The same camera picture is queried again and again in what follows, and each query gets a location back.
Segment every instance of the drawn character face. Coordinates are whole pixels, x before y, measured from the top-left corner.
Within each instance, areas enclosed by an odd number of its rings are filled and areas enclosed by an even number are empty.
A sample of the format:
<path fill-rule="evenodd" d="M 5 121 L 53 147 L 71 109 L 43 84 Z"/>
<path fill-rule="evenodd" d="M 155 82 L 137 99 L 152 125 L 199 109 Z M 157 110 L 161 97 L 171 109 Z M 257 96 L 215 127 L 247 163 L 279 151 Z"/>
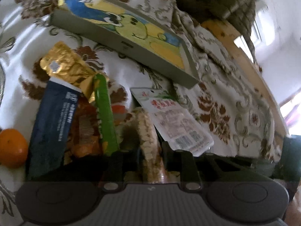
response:
<path fill-rule="evenodd" d="M 103 19 L 105 22 L 109 23 L 110 25 L 122 27 L 122 24 L 120 23 L 121 17 L 119 15 L 110 12 L 106 12 L 106 14 L 108 16 Z"/>
<path fill-rule="evenodd" d="M 121 18 L 120 23 L 122 27 L 116 27 L 115 30 L 120 35 L 129 39 L 135 39 L 135 37 L 140 39 L 147 38 L 147 30 L 142 22 L 129 14 L 120 14 L 119 16 Z"/>

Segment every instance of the barcode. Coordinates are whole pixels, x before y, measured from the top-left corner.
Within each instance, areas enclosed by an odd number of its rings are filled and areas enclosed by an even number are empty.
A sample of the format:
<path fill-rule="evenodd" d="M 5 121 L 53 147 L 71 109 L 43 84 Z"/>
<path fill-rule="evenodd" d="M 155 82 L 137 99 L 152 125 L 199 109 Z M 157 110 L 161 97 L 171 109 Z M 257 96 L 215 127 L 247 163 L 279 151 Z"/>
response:
<path fill-rule="evenodd" d="M 194 139 L 195 142 L 197 142 L 201 139 L 201 136 L 196 131 L 193 131 L 189 134 Z"/>
<path fill-rule="evenodd" d="M 52 61 L 49 65 L 50 69 L 52 70 L 53 73 L 56 73 L 59 69 L 59 64 L 55 61 Z"/>
<path fill-rule="evenodd" d="M 177 138 L 176 143 L 180 146 L 181 149 L 185 149 L 193 145 L 192 141 L 187 136 Z"/>

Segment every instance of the snack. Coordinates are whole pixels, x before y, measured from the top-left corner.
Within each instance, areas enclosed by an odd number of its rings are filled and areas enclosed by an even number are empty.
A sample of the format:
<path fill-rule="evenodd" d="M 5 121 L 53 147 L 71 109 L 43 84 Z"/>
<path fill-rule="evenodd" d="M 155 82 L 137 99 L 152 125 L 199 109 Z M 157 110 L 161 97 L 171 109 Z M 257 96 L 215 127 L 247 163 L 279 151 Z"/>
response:
<path fill-rule="evenodd" d="M 98 112 L 99 132 L 102 134 L 103 154 L 111 155 L 119 149 L 115 134 L 111 101 L 108 92 L 107 78 L 97 74 L 94 77 L 95 101 Z"/>
<path fill-rule="evenodd" d="M 16 129 L 5 129 L 0 132 L 0 163 L 8 168 L 22 166 L 28 154 L 28 144 L 23 135 Z"/>
<path fill-rule="evenodd" d="M 210 134 L 168 92 L 148 88 L 131 88 L 131 92 L 173 150 L 200 156 L 213 145 Z"/>
<path fill-rule="evenodd" d="M 56 43 L 41 59 L 40 66 L 49 76 L 78 87 L 90 103 L 94 101 L 93 77 L 97 73 L 62 41 Z"/>
<path fill-rule="evenodd" d="M 72 160 L 70 156 L 81 158 L 85 155 L 101 155 L 96 108 L 80 96 L 70 128 L 64 164 Z"/>
<path fill-rule="evenodd" d="M 138 133 L 141 139 L 140 148 L 144 154 L 143 181 L 150 183 L 168 183 L 168 173 L 160 156 L 160 146 L 155 127 L 148 113 L 137 108 Z"/>
<path fill-rule="evenodd" d="M 80 92 L 63 80 L 51 77 L 48 81 L 31 134 L 28 179 L 61 165 Z"/>

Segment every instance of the food packaging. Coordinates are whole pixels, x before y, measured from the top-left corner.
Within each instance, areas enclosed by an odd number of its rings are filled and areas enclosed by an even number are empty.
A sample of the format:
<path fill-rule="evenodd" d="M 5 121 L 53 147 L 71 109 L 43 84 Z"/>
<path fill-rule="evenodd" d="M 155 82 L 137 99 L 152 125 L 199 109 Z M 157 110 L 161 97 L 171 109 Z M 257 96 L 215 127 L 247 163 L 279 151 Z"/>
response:
<path fill-rule="evenodd" d="M 172 150 L 200 156 L 214 144 L 211 135 L 167 91 L 131 88 L 131 92 Z"/>
<path fill-rule="evenodd" d="M 99 132 L 102 134 L 102 151 L 111 155 L 119 149 L 115 134 L 114 118 L 109 97 L 107 78 L 97 74 L 94 77 L 95 102 L 97 107 Z"/>
<path fill-rule="evenodd" d="M 149 114 L 142 108 L 135 109 L 138 121 L 138 134 L 140 136 L 140 148 L 144 155 L 143 181 L 149 183 L 169 183 L 169 175 L 165 170 L 161 148 L 159 145 L 155 127 Z"/>
<path fill-rule="evenodd" d="M 181 37 L 116 0 L 59 0 L 51 24 L 106 45 L 186 88 L 199 82 Z"/>
<path fill-rule="evenodd" d="M 31 134 L 27 178 L 32 179 L 62 164 L 69 129 L 81 90 L 51 77 L 47 83 Z"/>
<path fill-rule="evenodd" d="M 80 96 L 68 135 L 64 164 L 70 163 L 73 156 L 81 158 L 101 154 L 96 107 Z"/>
<path fill-rule="evenodd" d="M 62 41 L 56 43 L 41 59 L 40 66 L 49 76 L 80 88 L 90 103 L 94 101 L 93 78 L 97 73 Z"/>

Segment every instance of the gold foil wrapper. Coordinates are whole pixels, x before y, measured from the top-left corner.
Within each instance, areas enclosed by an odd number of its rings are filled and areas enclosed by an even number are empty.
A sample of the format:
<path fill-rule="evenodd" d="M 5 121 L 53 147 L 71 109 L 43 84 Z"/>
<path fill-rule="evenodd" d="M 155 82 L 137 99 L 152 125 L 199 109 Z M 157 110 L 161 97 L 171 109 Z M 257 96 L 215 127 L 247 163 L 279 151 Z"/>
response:
<path fill-rule="evenodd" d="M 95 100 L 93 78 L 97 74 L 62 41 L 41 59 L 40 66 L 49 76 L 62 79 L 81 89 L 89 102 Z"/>

